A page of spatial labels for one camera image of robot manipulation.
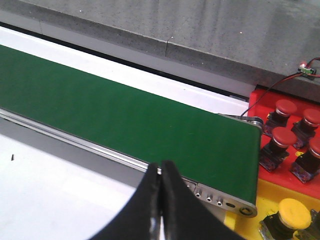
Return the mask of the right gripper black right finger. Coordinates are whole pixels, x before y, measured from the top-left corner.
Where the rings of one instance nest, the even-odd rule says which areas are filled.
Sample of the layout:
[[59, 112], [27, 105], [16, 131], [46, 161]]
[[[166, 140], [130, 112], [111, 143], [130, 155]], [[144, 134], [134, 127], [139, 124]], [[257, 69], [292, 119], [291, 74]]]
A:
[[241, 240], [184, 183], [176, 165], [161, 163], [160, 206], [167, 240]]

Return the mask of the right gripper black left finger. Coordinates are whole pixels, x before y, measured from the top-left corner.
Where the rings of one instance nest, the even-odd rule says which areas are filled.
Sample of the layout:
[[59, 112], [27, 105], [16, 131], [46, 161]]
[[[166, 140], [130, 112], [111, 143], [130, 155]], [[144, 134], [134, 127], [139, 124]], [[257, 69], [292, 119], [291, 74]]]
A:
[[110, 223], [91, 239], [158, 240], [161, 226], [159, 193], [158, 165], [151, 163], [130, 200]]

